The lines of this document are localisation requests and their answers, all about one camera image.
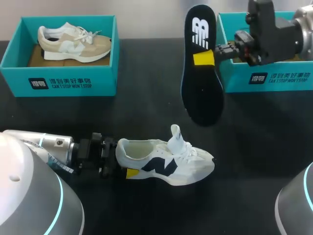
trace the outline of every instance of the black tabletop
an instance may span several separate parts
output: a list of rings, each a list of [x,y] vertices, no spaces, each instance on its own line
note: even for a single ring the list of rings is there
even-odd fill
[[[221,120],[199,127],[180,98],[183,39],[120,43],[116,97],[15,98],[0,76],[0,131],[167,141],[178,124],[216,158],[214,172],[182,187],[63,176],[84,206],[85,234],[279,235],[276,196],[313,159],[313,92],[225,94]]]

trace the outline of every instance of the yellow label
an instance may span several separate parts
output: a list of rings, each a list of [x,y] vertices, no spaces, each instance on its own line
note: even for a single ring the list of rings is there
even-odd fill
[[[139,170],[127,169],[126,179],[130,179],[131,177],[137,175],[138,173],[139,173]]]
[[[214,53],[212,50],[194,54],[195,65],[213,65],[215,66]]]

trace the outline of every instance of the white sneaker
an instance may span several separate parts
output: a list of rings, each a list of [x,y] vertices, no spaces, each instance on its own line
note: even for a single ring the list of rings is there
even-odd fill
[[[38,42],[46,60],[74,59],[86,63],[101,59],[111,50],[110,38],[98,33],[87,32],[69,23],[54,29],[41,26]]]
[[[116,159],[128,168],[128,179],[157,177],[171,185],[195,183],[214,170],[213,156],[185,142],[178,125],[172,125],[173,137],[168,141],[119,140]]]

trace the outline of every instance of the teal shoe box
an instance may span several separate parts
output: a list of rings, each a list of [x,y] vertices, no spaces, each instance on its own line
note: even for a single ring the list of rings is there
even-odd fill
[[[112,39],[107,66],[27,67],[40,26],[59,28],[66,22]],[[119,38],[115,16],[22,17],[0,64],[16,97],[113,96],[116,93]]]
[[[294,12],[276,12],[276,17],[292,19]],[[237,30],[249,32],[246,13],[220,13],[217,22],[217,44],[234,40]],[[313,90],[313,61],[277,62],[250,67],[247,63],[221,62],[224,91],[268,92]]]

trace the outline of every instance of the cardboard insert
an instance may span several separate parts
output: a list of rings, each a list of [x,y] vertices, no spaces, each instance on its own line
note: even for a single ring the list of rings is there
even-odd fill
[[[105,66],[110,65],[110,53],[100,60],[81,63],[77,60],[45,60],[42,56],[41,47],[37,44],[28,61],[28,67],[63,67],[63,66]]]

